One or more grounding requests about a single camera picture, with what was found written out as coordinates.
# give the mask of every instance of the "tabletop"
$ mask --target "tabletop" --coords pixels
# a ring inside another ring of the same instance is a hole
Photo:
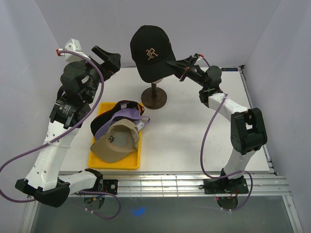
[[[140,78],[135,67],[122,68],[104,83],[101,102],[120,100],[141,102],[142,92],[150,86]],[[145,109],[144,115],[149,116],[151,122],[142,129],[140,167],[128,172],[201,172],[202,138],[215,111],[200,102],[199,90],[202,88],[188,78],[184,82],[179,82],[175,76],[169,76],[157,86],[167,93],[167,103],[158,110]],[[228,93],[230,99],[245,107],[250,107],[238,71],[223,72],[220,87]],[[98,106],[83,123],[70,145],[60,172],[77,172],[87,168],[93,137],[90,123],[96,117],[97,112]],[[230,122],[222,115],[218,115],[205,142],[206,171],[220,171],[226,165],[231,151]],[[269,170],[262,148],[251,158],[246,170],[251,172]]]

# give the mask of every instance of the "baseball cap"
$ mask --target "baseball cap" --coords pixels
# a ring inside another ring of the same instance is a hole
[[[139,75],[145,82],[153,83],[174,74],[167,61],[176,59],[170,40],[160,27],[140,27],[134,34],[130,47]]]
[[[110,126],[108,132],[91,146],[91,151],[107,163],[114,163],[138,149],[136,125],[122,119]]]
[[[102,127],[97,130],[97,132],[95,133],[95,139],[98,140],[99,138],[101,138],[103,135],[105,135],[105,133],[107,133],[110,125],[124,118],[135,123],[135,125],[137,125],[138,131],[140,131],[142,127],[150,122],[150,118],[148,116],[141,116],[139,110],[134,108],[124,108],[120,111],[117,111],[108,122],[106,122]]]
[[[135,101],[130,100],[121,100],[109,111],[104,112],[98,115],[92,122],[91,122],[91,131],[93,136],[95,136],[96,132],[105,124],[107,123],[112,116],[119,110],[124,108],[133,108],[138,109],[140,111],[140,115],[144,113],[144,108]]]

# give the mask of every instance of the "yellow tray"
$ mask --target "yellow tray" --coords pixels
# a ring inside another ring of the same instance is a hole
[[[98,114],[100,115],[104,112],[112,109],[117,103],[114,102],[105,102],[99,105]],[[139,168],[140,165],[140,148],[141,148],[141,131],[139,132],[139,142],[138,142],[138,150],[129,153],[123,159],[115,162],[115,163],[106,163],[97,157],[93,152],[90,152],[88,158],[88,166],[90,168],[96,169],[125,169],[125,170],[135,170]]]

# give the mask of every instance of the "gray floor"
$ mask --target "gray floor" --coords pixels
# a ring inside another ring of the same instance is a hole
[[[75,206],[83,198],[69,198],[61,207],[39,204],[33,233],[292,233],[281,196],[252,197],[240,210],[204,209],[218,207],[215,198],[121,198],[122,210],[113,220],[104,220]],[[99,212],[111,216],[117,209],[113,198],[106,198]]]

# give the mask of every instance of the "gray wall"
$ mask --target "gray wall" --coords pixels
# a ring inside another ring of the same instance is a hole
[[[144,24],[162,27],[177,59],[196,52],[219,66],[245,64],[280,0],[36,0],[56,41],[79,39],[121,54],[133,66],[130,40]]]
[[[246,64],[262,109],[276,171],[286,175],[306,233],[311,232],[311,1],[282,0]]]
[[[43,143],[49,114],[65,62],[55,54],[57,42],[34,0],[0,1],[0,164]],[[26,195],[14,188],[30,171],[38,153],[8,165],[1,190],[12,198]],[[18,232],[25,204],[0,197],[0,232]]]

